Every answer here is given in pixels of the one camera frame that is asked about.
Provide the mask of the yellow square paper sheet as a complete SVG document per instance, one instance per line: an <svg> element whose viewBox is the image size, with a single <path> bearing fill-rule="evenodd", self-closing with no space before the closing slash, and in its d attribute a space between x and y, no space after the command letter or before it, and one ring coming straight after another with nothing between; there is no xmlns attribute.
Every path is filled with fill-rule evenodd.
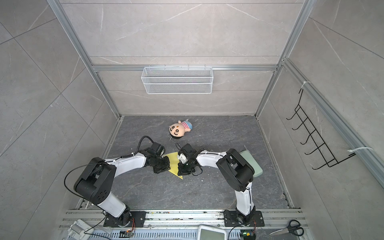
<svg viewBox="0 0 384 240"><path fill-rule="evenodd" d="M164 155L164 157L168 157L170 161L170 170L169 172L175 175L176 177L179 177L180 179L183 179L182 176L178 175L179 169L178 169L178 164L179 164L179 159L178 159L178 153L169 153Z"/></svg>

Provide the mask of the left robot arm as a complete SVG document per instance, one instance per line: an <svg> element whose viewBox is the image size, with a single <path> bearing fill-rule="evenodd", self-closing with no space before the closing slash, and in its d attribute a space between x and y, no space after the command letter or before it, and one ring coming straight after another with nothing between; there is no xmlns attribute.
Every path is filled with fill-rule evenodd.
<svg viewBox="0 0 384 240"><path fill-rule="evenodd" d="M130 209L112 193L114 179L129 171L152 167L155 174L170 169L170 160L164 157L165 147L152 143L115 160L93 158L74 184L74 190L84 199L101 208L110 217L121 219L129 216Z"/></svg>

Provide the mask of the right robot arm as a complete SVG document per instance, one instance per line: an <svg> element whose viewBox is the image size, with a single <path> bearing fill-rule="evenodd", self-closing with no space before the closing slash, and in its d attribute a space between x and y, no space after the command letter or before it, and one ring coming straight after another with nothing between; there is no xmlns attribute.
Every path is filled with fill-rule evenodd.
<svg viewBox="0 0 384 240"><path fill-rule="evenodd" d="M236 211L242 218L248 218L255 211L252 200L252 181L256 171L241 153L235 149L226 152L197 151L190 144L178 147L178 176L195 176L196 168L219 169L229 186L235 191Z"/></svg>

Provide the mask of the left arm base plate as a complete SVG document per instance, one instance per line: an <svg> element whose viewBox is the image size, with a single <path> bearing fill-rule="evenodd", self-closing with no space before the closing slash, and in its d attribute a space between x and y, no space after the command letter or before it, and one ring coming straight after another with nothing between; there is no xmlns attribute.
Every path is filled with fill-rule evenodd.
<svg viewBox="0 0 384 240"><path fill-rule="evenodd" d="M136 228L142 228L146 219L147 212L145 211L129 211L123 213L119 218L113 217L111 214L106 214L104 227L112 228L129 228L135 225Z"/></svg>

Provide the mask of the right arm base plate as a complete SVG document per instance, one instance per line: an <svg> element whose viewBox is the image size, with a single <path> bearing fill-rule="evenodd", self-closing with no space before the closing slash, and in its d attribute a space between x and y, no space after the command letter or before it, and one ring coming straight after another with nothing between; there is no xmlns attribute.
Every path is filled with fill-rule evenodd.
<svg viewBox="0 0 384 240"><path fill-rule="evenodd" d="M249 215L244 216L239 211L224 210L224 222L226 227L237 225L244 227L264 227L264 217L261 211L252 210Z"/></svg>

